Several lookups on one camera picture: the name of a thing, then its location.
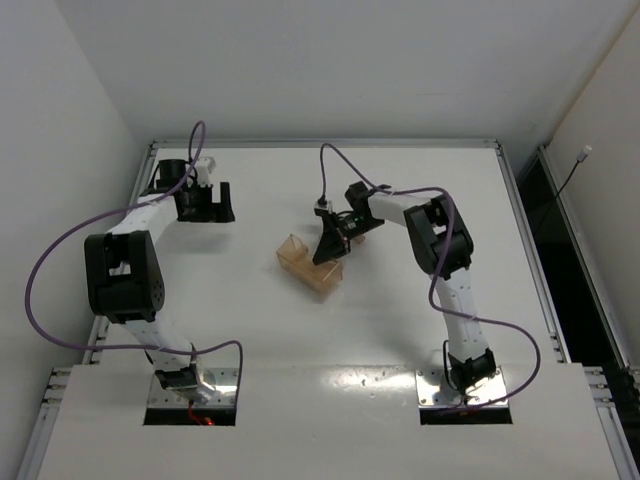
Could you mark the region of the clear amber plastic box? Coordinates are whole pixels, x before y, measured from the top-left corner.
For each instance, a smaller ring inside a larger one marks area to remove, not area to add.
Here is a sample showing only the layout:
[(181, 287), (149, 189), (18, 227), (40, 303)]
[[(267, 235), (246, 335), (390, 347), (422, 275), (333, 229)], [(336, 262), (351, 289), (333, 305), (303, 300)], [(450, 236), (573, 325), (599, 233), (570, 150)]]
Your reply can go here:
[(279, 265), (320, 301), (325, 301), (343, 280), (343, 266), (330, 260), (315, 265), (308, 246), (290, 234), (276, 250)]

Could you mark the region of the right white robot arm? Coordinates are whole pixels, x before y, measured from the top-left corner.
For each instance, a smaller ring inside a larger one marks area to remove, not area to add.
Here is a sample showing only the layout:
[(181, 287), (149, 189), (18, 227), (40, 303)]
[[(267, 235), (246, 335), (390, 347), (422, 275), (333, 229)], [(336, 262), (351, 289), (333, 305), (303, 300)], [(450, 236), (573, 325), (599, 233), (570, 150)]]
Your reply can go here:
[(314, 213), (322, 233), (312, 262), (337, 260), (351, 252), (352, 241), (387, 223), (407, 230), (414, 259), (433, 282), (447, 329), (445, 381), (464, 395), (478, 381), (492, 376), (495, 357), (482, 332), (471, 292), (471, 236), (452, 202), (443, 194), (431, 199), (369, 189), (362, 182), (349, 186), (350, 209), (333, 210), (320, 197)]

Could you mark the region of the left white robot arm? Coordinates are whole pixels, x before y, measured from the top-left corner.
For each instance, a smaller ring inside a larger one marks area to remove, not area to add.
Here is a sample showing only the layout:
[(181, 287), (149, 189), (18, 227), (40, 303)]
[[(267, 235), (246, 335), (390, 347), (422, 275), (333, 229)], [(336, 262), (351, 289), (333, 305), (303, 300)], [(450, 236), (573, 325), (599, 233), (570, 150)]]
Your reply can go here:
[(159, 161), (139, 207), (84, 242), (92, 311), (123, 326), (143, 346), (163, 389), (200, 404), (215, 396), (215, 378), (161, 312), (166, 293), (155, 244), (174, 222), (234, 221), (229, 183), (213, 188), (215, 167), (211, 157), (198, 159), (193, 167), (183, 159)]

